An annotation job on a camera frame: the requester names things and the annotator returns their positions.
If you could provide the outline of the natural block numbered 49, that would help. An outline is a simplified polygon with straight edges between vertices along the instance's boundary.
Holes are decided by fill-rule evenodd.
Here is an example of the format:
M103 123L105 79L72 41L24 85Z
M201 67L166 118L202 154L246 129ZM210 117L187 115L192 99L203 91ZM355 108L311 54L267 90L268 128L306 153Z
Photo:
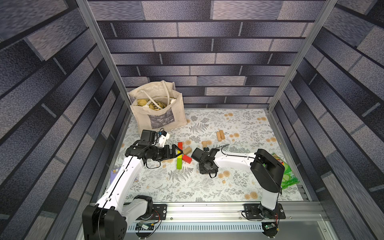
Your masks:
M220 132L216 132L216 134L217 134L218 141L221 142L222 141L221 133Z

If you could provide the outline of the green wooden block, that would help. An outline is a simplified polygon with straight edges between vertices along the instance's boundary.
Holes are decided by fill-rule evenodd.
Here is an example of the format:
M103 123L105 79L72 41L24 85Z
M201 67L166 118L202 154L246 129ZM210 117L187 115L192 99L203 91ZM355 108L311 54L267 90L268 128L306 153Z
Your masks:
M182 169L183 160L181 158L177 158L177 170Z

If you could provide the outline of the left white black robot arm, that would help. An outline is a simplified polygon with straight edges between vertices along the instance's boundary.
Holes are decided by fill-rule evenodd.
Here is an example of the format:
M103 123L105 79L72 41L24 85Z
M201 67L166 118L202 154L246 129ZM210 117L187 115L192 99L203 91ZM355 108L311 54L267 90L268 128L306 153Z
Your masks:
M128 227L136 221L154 219L157 225L166 218L167 206L155 207L149 196L138 195L126 203L128 190L148 160L161 163L182 155L177 145L167 145L170 134L143 130L141 138L127 148L122 166L95 205L82 213L86 240L122 240Z

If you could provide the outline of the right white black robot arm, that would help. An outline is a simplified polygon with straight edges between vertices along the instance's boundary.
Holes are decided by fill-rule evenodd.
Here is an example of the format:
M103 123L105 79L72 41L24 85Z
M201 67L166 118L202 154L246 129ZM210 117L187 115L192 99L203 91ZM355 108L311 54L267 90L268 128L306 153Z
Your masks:
M262 187L261 203L258 206L263 219L274 219L279 215L278 197L282 193L282 180L285 167L264 149L255 153L228 153L215 148L204 151L196 148L192 159L199 163L203 174L218 175L220 168L235 168L252 172Z

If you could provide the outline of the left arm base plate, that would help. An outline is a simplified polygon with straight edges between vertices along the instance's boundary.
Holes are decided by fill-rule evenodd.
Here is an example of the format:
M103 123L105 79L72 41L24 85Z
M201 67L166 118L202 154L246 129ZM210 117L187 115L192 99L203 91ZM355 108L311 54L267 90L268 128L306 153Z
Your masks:
M152 212L146 216L142 217L142 220L145 221L160 221L165 220L167 217L168 205L166 204L154 204Z

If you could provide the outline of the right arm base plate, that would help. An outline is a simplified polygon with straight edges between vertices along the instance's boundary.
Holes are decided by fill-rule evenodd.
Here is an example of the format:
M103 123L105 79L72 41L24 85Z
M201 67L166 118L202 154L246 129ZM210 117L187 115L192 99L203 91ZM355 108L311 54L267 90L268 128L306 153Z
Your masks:
M244 204L242 216L251 221L285 220L286 214L281 204L277 203L274 210L263 207L261 204Z

